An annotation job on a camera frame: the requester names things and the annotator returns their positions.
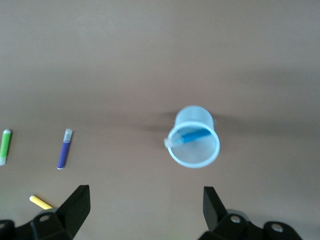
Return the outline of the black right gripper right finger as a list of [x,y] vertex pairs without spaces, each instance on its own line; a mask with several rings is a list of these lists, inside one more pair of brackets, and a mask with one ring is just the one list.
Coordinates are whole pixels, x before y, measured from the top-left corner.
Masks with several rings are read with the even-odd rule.
[[203,188],[203,215],[208,231],[201,240],[300,240],[301,236],[288,224],[267,221],[262,228],[243,215],[229,213],[212,186]]

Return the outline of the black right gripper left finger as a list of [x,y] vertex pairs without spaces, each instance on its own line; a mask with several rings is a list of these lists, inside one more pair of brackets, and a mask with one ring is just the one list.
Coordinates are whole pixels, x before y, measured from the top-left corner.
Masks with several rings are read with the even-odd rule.
[[72,240],[90,213],[90,187],[80,185],[58,208],[43,210],[32,220],[15,226],[0,221],[2,240]]

